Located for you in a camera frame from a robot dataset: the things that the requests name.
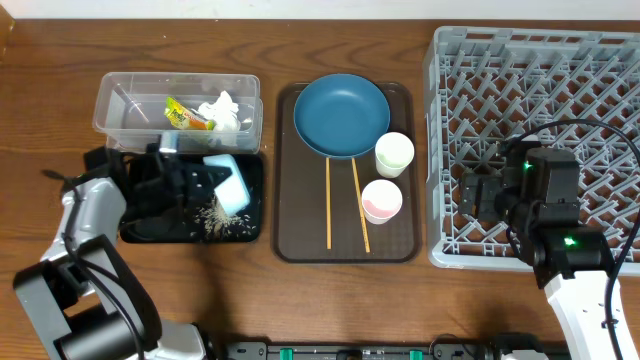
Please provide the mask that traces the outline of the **light blue bowl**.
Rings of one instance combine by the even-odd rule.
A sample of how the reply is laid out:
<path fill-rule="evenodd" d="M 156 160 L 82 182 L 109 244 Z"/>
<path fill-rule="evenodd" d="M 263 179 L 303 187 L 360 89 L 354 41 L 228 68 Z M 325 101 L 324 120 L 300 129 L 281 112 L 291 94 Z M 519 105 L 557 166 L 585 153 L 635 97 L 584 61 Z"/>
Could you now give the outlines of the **light blue bowl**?
<path fill-rule="evenodd" d="M 208 166 L 221 166 L 231 170 L 231 175 L 214 189 L 218 203 L 229 217 L 235 216 L 250 204 L 248 188 L 232 155 L 207 156 L 203 158 L 203 162 Z"/>

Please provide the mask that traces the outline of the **white tissue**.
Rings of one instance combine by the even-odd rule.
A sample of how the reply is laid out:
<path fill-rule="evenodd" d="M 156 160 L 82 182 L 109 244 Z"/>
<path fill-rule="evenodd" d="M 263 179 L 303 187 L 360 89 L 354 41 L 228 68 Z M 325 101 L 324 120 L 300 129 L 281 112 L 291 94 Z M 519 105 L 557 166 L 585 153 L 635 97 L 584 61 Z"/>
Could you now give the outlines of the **white tissue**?
<path fill-rule="evenodd" d="M 214 103 L 203 102 L 198 107 L 197 112 L 213 124 L 212 134 L 207 140 L 211 148 L 236 145 L 241 128 L 238 111 L 239 105 L 226 91 L 222 91 Z"/>

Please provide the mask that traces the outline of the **yellow green snack wrapper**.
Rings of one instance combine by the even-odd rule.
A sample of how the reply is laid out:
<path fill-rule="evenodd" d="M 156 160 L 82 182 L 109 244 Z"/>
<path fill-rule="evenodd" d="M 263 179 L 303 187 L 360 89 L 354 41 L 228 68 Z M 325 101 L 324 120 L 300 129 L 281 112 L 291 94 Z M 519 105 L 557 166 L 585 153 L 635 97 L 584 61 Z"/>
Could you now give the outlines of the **yellow green snack wrapper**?
<path fill-rule="evenodd" d="M 165 117 L 171 125 L 179 130 L 213 130 L 215 122 L 199 116 L 196 112 L 182 105 L 173 97 L 166 99 Z"/>

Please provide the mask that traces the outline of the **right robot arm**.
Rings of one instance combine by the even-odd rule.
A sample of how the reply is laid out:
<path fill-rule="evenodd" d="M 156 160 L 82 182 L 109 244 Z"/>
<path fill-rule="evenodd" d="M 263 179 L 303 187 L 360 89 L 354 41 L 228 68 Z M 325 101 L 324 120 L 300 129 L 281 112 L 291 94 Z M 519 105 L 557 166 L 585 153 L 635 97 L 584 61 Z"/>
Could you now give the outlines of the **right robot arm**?
<path fill-rule="evenodd" d="M 580 166 L 551 148 L 511 151 L 500 175 L 465 173 L 461 213 L 502 221 L 515 256 L 531 266 L 574 359 L 638 356 L 604 233 L 579 221 Z"/>

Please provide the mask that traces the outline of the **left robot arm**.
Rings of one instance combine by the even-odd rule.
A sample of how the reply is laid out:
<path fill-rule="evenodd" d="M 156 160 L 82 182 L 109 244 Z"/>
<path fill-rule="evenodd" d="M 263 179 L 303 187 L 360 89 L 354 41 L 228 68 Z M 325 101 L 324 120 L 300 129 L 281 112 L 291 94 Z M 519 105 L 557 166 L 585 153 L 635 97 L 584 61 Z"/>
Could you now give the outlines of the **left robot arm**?
<path fill-rule="evenodd" d="M 228 167 L 186 160 L 151 144 L 142 154 L 107 146 L 83 156 L 63 183 L 61 222 L 40 261 L 18 272 L 13 290 L 52 359 L 214 359 L 194 323 L 161 319 L 153 300 L 115 248 L 121 229 L 204 201 Z"/>

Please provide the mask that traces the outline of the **white cup green inside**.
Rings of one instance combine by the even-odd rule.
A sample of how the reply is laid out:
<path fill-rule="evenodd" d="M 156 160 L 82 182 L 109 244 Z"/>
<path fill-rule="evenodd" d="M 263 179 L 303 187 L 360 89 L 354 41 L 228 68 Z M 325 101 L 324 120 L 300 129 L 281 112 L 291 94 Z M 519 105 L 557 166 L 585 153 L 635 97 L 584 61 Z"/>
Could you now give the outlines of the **white cup green inside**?
<path fill-rule="evenodd" d="M 388 132 L 381 136 L 374 152 L 376 170 L 385 178 L 398 177 L 415 155 L 413 142 L 399 132 Z"/>

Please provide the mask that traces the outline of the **white cup pink inside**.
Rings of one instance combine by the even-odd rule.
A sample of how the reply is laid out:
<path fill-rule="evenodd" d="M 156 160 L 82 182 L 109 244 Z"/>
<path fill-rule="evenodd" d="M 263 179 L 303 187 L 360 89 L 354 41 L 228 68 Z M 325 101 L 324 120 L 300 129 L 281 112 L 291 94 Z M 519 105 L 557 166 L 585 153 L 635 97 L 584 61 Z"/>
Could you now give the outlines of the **white cup pink inside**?
<path fill-rule="evenodd" d="M 381 225 L 399 213 L 403 196 L 399 187 L 389 180 L 374 180 L 367 184 L 362 191 L 362 207 L 365 219 Z"/>

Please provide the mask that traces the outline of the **rice grains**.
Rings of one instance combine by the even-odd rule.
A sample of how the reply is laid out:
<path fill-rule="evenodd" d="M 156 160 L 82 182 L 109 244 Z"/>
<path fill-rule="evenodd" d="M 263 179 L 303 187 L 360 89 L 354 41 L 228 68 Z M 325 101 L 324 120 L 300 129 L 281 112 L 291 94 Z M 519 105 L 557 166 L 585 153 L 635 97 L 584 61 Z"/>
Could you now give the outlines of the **rice grains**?
<path fill-rule="evenodd" d="M 193 221 L 203 229 L 207 242 L 250 242 L 259 231 L 250 214 L 228 215 L 215 196 L 196 209 Z"/>

